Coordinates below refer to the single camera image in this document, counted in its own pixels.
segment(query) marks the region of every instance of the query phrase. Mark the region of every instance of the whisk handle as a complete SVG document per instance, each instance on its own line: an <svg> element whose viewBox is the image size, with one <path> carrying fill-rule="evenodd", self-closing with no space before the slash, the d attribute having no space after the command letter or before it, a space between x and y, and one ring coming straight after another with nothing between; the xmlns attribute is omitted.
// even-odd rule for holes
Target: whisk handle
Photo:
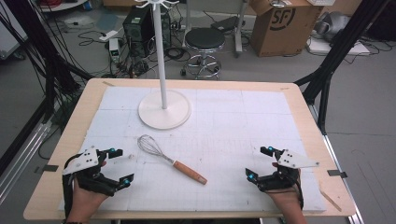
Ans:
<svg viewBox="0 0 396 224"><path fill-rule="evenodd" d="M190 167L186 166L185 164L181 163L180 161L175 161L173 166L177 168L181 173L189 176L190 178L200 182L201 184L205 185L207 180L201 176L200 174L193 171Z"/></svg>

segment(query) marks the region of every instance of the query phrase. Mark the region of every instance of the whisk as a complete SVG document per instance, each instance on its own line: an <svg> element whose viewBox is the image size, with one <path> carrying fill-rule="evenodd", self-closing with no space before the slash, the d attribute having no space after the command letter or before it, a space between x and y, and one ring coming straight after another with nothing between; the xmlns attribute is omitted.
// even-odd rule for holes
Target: whisk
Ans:
<svg viewBox="0 0 396 224"><path fill-rule="evenodd" d="M140 149L144 150L145 152L151 155L159 156L166 159L167 161L170 161L173 164L173 166L177 168L181 173L189 176L190 178L200 182L203 185L206 184L207 180L200 174L193 171L190 167L186 166L180 161L174 161L169 157L165 156L161 151L161 148L158 146L157 142L151 136L147 134L143 134L137 139L137 145L140 147Z"/></svg>

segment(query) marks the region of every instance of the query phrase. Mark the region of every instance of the gray floor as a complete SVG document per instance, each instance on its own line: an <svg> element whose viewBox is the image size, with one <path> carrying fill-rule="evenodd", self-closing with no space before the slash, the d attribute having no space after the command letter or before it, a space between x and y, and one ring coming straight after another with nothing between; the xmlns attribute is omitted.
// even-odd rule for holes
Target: gray floor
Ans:
<svg viewBox="0 0 396 224"><path fill-rule="evenodd" d="M75 15L80 12L67 11L60 16L67 16L67 13ZM84 13L95 20L103 15L102 10ZM116 30L120 28L121 22L122 20L117 21ZM108 52L103 45L97 43L80 47L78 43L81 39L77 35L82 32L85 30L64 34L70 52L89 72L105 69ZM227 36L226 40L226 47L216 53L222 62L220 79L226 81L293 82L315 71L324 59L309 54L306 50L294 57L259 58L251 47L245 47L236 59L233 56L233 38ZM382 49L387 48L383 44L377 45ZM360 56L355 60L347 56L348 61L354 60L353 64L342 62L332 79L327 132L336 156L348 175L347 183L365 223L394 223L396 220L396 196L393 192L396 177L392 167L396 158L396 121L393 118L396 112L396 102L393 99L396 95L395 58L395 49L368 57ZM167 62L167 78L193 79L192 76L179 75L182 65L181 62ZM155 77L155 73L148 72L146 77L141 78ZM43 91L28 60L9 59L0 62L0 94L2 155L43 99ZM50 156L59 137L60 132L57 131L42 147L42 155ZM37 155L33 156L0 205L0 223L59 223L34 222L23 218L23 210L40 178L41 168L46 163ZM273 218L265 221L276 223ZM340 217L309 218L308 221L347 223Z"/></svg>

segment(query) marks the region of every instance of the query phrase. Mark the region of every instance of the white paper sheet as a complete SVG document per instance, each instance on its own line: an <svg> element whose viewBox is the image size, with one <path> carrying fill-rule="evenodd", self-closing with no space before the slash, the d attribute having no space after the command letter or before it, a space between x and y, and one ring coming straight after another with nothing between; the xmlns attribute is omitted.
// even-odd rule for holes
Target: white paper sheet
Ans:
<svg viewBox="0 0 396 224"><path fill-rule="evenodd" d="M100 209L118 211L276 211L271 199L247 181L245 168L270 175L275 158L260 147L288 148L305 155L282 92L181 90L191 101L191 117L182 126L159 131L139 118L140 101L149 88L108 87L92 120L81 151L88 147L123 149L107 159L102 173L118 180L134 173L128 189L106 200ZM207 179L202 185L172 165L137 146L142 134L152 136L171 159ZM302 169L304 210L325 211L311 169Z"/></svg>

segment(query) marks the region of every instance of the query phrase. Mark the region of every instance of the cardboard box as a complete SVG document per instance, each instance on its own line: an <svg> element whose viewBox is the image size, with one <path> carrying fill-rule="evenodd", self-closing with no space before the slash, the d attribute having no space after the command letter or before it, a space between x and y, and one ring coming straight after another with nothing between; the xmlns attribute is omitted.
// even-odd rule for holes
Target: cardboard box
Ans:
<svg viewBox="0 0 396 224"><path fill-rule="evenodd" d="M361 4L361 0L336 0L334 5L330 7L324 7L322 13L324 12L333 12L339 11L347 16L352 16L358 6ZM256 12L251 8L251 6L247 7L245 11L245 15L253 15L256 16Z"/></svg>
<svg viewBox="0 0 396 224"><path fill-rule="evenodd" d="M302 52L323 7L306 0L289 0L286 7L272 7L271 0L250 0L257 13L250 45L259 57Z"/></svg>

